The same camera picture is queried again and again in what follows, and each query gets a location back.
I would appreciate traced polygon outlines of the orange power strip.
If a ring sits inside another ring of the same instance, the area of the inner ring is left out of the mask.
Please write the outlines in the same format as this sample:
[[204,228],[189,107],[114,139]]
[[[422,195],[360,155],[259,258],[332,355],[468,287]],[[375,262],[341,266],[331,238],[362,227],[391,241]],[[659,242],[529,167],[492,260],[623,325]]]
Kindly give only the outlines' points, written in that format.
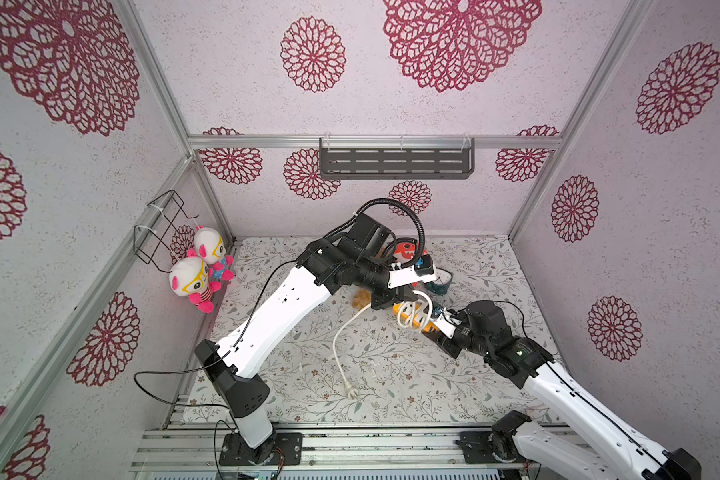
[[393,307],[396,323],[401,328],[418,332],[438,331],[429,317],[429,309],[420,302],[403,302]]

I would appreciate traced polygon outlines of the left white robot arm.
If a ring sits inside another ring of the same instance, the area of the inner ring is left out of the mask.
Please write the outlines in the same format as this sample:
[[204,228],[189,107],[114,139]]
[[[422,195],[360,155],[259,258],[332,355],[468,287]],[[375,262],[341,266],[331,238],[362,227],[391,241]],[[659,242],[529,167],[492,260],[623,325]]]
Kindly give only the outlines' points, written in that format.
[[[393,262],[385,242],[389,230],[366,213],[377,205],[394,207],[413,222],[417,242],[411,259]],[[217,342],[203,340],[196,346],[197,369],[229,411],[243,460],[261,465],[276,449],[276,433],[264,407],[270,390],[259,375],[270,353],[305,316],[345,286],[369,291],[374,310],[414,300],[413,284],[420,274],[434,270],[431,261],[417,265],[424,247],[425,230],[411,208],[391,198],[372,199],[290,261],[283,283],[271,296],[257,298],[242,325]]]

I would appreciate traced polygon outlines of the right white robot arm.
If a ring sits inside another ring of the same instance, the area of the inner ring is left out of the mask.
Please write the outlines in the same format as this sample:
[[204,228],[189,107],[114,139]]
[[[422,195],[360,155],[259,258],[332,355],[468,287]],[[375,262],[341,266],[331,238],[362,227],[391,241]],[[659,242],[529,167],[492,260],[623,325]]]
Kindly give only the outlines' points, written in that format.
[[535,397],[585,441],[562,439],[512,410],[489,430],[457,440],[466,462],[527,460],[567,479],[699,479],[700,462],[686,450],[666,450],[610,411],[578,384],[538,342],[512,332],[499,303],[482,300],[461,310],[425,301],[415,324],[450,355],[482,357],[499,376]]

